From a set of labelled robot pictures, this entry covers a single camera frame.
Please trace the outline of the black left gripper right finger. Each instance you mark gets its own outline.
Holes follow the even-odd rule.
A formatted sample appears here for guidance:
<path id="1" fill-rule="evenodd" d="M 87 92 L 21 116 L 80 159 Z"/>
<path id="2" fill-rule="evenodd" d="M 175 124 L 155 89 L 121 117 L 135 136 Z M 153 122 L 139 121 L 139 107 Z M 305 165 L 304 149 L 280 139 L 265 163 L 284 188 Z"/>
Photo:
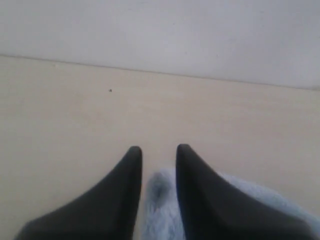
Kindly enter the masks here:
<path id="1" fill-rule="evenodd" d="M 176 190 L 188 240 L 313 240 L 294 216 L 252 198 L 218 175 L 188 144 L 176 150 Z"/>

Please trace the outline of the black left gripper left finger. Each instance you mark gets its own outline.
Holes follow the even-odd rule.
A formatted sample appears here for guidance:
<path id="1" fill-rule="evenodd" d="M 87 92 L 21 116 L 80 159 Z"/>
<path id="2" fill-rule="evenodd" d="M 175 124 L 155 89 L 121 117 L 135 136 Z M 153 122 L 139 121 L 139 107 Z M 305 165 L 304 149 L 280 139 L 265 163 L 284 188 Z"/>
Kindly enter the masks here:
<path id="1" fill-rule="evenodd" d="M 131 240 L 142 188 L 143 153 L 132 146 L 94 187 L 29 221 L 17 240 Z"/>

